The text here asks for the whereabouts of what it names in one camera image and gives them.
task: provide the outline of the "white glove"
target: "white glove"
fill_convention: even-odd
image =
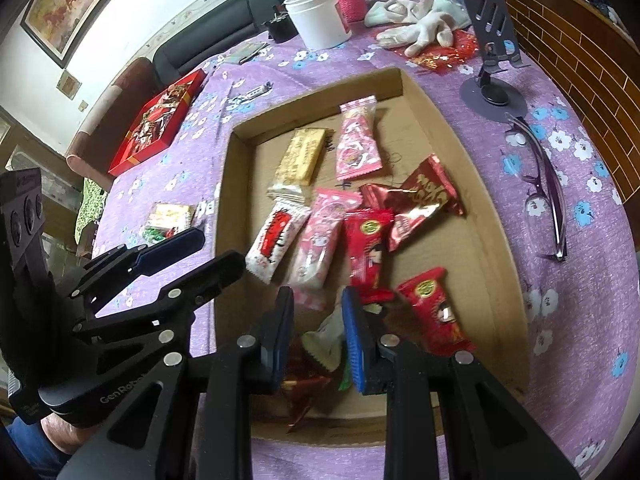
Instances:
[[[453,46],[453,32],[451,30],[453,24],[454,20],[450,14],[429,12],[418,23],[380,32],[376,36],[376,41],[383,48],[409,45],[404,51],[404,55],[415,57],[435,40],[440,46]]]
[[[389,0],[375,2],[364,17],[366,27],[377,27],[385,23],[418,23],[431,10],[433,0]]]
[[[462,6],[454,2],[453,0],[434,0],[431,12],[446,12],[453,18],[452,30],[458,28],[465,28],[471,25],[469,15]]]

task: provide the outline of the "white plastic container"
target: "white plastic container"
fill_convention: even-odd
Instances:
[[[332,48],[351,37],[338,0],[284,0],[284,4],[309,50]]]

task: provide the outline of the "black sofa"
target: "black sofa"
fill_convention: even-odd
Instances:
[[[191,23],[156,51],[153,65],[168,86],[207,58],[265,30],[273,6],[284,0],[227,0]]]

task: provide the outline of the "cardboard box lid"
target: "cardboard box lid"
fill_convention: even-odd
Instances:
[[[246,252],[273,202],[266,196],[293,130],[300,126],[333,130],[337,144],[342,122],[339,105],[375,94],[376,139],[385,167],[351,183],[399,186],[430,153],[436,153],[456,184],[466,218],[440,213],[404,246],[383,258],[381,283],[399,283],[436,266],[447,268],[444,286],[463,331],[478,346],[477,357],[514,393],[529,380],[527,323],[520,283],[509,243],[475,165],[433,102],[404,72],[390,68],[318,89],[265,110],[235,127],[220,190],[216,252]],[[316,168],[314,187],[339,186],[331,142]],[[332,304],[350,269],[341,238],[325,289]],[[277,289],[286,284],[295,243],[270,285],[247,275],[216,299],[218,345],[235,340],[250,323],[273,307]],[[314,330],[330,313],[296,311],[296,332]],[[409,337],[411,330],[404,336]],[[384,441],[385,396],[363,397],[354,388],[338,393],[328,386],[306,422],[286,440],[323,446],[369,445]],[[282,400],[259,399],[254,436],[284,439]]]

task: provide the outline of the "brick pattern wall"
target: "brick pattern wall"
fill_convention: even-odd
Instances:
[[[640,90],[628,73],[629,67],[626,72],[616,60],[620,62],[622,54],[625,64],[640,66],[640,54],[630,45],[614,44],[626,39],[611,24],[606,36],[597,37],[602,31],[600,16],[582,7],[579,0],[565,0],[564,6],[559,5],[562,0],[506,1],[520,47],[574,107],[609,167],[620,196],[628,201],[640,189]],[[583,14],[579,20],[576,12]],[[598,25],[595,30],[589,27],[590,22]],[[572,23],[582,25],[582,30]]]

